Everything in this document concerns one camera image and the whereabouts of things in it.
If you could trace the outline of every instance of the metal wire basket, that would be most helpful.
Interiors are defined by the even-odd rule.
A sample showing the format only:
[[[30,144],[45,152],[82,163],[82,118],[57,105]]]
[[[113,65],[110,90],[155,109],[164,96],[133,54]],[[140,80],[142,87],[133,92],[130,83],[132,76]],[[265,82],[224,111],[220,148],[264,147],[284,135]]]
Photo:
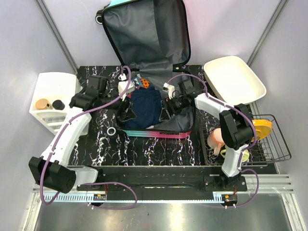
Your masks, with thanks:
[[[273,115],[252,115],[253,119],[266,119],[272,122],[273,131],[266,138],[257,141],[254,147],[249,149],[249,159],[242,165],[264,166],[267,163],[280,162],[291,159],[292,155],[285,142],[276,118]],[[221,166],[224,157],[214,155],[214,150],[207,145],[208,135],[215,129],[219,128],[219,120],[212,116],[201,119],[200,136],[201,144],[205,157],[206,165]]]

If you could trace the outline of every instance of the white wall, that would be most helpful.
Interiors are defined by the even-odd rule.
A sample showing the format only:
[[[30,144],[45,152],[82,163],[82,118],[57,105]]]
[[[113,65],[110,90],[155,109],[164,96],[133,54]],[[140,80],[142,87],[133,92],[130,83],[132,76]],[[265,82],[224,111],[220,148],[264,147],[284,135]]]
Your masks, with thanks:
[[[118,65],[95,15],[111,0],[45,0],[77,65]],[[192,46],[189,64],[237,55],[248,60],[279,0],[184,0]]]
[[[53,135],[29,114],[40,72],[72,73],[35,1],[0,1],[0,230],[23,222],[34,180],[28,167]]]
[[[258,101],[262,113],[274,114],[293,155],[280,164],[289,174],[308,224],[308,1],[289,1],[257,55],[252,69],[267,88]]]

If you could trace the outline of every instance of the pink mug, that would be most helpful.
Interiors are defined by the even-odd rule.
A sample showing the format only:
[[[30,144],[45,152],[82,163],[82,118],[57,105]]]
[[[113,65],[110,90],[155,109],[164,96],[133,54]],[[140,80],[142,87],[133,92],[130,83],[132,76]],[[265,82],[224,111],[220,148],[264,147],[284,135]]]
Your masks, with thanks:
[[[225,145],[221,136],[221,128],[214,129],[207,138],[207,145],[214,149],[214,155],[219,155],[220,149]]]

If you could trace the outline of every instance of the black marble table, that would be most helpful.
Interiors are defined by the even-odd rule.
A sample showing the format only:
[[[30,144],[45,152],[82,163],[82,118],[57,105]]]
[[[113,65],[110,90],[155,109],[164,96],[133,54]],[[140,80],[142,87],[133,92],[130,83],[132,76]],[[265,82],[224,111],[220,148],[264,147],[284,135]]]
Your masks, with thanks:
[[[186,65],[182,69],[205,80],[201,65]],[[88,77],[99,75],[108,77],[108,92],[117,95],[120,66],[82,66],[78,79],[84,87]],[[209,114],[197,110],[194,128],[185,139],[162,139],[128,137],[119,134],[117,138],[106,136],[108,127],[116,126],[112,110],[100,110],[92,115],[89,133],[79,138],[70,156],[69,164],[73,166],[202,166],[205,165],[204,154],[199,136],[200,119]]]

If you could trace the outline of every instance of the metallic floor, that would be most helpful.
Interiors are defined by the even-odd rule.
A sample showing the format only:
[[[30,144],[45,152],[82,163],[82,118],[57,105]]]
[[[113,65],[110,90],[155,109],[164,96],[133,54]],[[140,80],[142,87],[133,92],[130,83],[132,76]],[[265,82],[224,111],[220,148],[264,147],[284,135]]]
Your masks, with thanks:
[[[239,203],[248,200],[239,195]],[[91,210],[86,204],[42,207],[36,231],[290,231],[282,198],[259,194],[243,208],[139,204],[131,210]]]

